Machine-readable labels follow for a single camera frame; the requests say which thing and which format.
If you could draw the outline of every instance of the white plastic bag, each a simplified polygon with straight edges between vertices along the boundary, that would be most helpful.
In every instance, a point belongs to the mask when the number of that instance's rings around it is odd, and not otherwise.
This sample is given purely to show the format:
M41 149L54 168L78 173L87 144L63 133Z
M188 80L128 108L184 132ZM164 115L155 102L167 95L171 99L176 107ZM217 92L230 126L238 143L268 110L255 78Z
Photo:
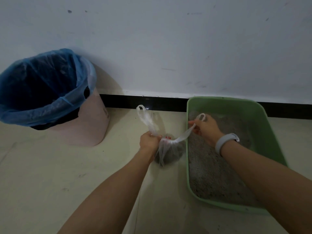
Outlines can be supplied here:
M140 120L145 125L148 126L149 131L152 133L152 135L157 136L158 133L156 131L156 127L150 114L146 111L146 108L143 105L139 105L137 106L136 109ZM201 118L201 120L203 121L205 120L206 116L204 113L202 113L199 114L197 118ZM159 142L159 147L155 156L155 161L158 162L161 166L164 166L165 164L178 160L185 150L183 141L187 137L189 137L195 126L196 125L194 124L191 128L186 130L182 135L180 135L175 140L171 140L169 136L163 136L161 141Z

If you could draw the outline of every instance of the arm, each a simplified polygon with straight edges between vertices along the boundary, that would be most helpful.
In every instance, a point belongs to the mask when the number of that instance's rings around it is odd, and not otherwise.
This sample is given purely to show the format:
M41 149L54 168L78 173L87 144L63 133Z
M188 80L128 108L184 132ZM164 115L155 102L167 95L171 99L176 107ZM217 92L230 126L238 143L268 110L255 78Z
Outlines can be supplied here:
M194 132L214 147L223 134L216 121L207 118L195 120ZM311 180L233 140L223 145L221 155L289 233L312 233Z
M140 150L101 183L69 217L58 234L122 233L161 136L143 134Z

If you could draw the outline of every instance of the hand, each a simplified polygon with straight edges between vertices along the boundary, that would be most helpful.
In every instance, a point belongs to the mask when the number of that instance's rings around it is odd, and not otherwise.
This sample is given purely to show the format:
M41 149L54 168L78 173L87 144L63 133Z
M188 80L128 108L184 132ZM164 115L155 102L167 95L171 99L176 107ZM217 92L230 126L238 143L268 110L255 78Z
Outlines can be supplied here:
M208 145L215 147L216 142L224 136L224 134L220 131L216 120L212 118L212 116L206 114L206 121L201 121L199 119L195 119L194 121L189 121L191 126L196 124L193 132L201 135Z
M145 150L151 152L153 155L157 152L159 142L162 136L153 136L150 131L141 135L140 139L140 150Z

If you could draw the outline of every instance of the tied bag of litter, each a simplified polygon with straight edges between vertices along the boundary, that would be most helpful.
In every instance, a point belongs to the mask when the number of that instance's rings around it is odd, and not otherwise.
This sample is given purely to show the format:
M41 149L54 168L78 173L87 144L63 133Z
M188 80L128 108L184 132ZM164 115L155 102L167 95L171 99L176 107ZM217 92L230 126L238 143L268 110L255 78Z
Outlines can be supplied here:
M156 127L150 114L146 111L146 108L143 105L139 105L136 109L140 120L148 126L152 135L157 136L158 133L156 131ZM201 118L203 121L205 120L206 116L204 113L202 113L199 114L197 118ZM182 135L174 140L172 140L169 136L163 136L159 142L158 151L155 155L155 161L162 167L166 164L177 161L185 152L184 140L189 137L195 126L196 124L194 124L191 128L186 130Z
M37 126L79 109L96 84L83 61L60 49L14 62L0 74L0 121Z

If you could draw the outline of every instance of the white wristband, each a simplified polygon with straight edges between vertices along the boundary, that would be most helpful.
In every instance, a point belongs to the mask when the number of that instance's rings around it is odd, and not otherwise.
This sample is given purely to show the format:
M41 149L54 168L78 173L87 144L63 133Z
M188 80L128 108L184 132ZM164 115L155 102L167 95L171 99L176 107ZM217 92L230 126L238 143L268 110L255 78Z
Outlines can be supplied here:
M231 133L231 134L227 134L227 135L224 135L222 136L218 142L216 143L216 146L215 146L215 149L216 149L216 153L220 155L220 150L222 148L222 146L228 142L229 140L236 140L236 142L239 142L239 137L234 134L234 133Z

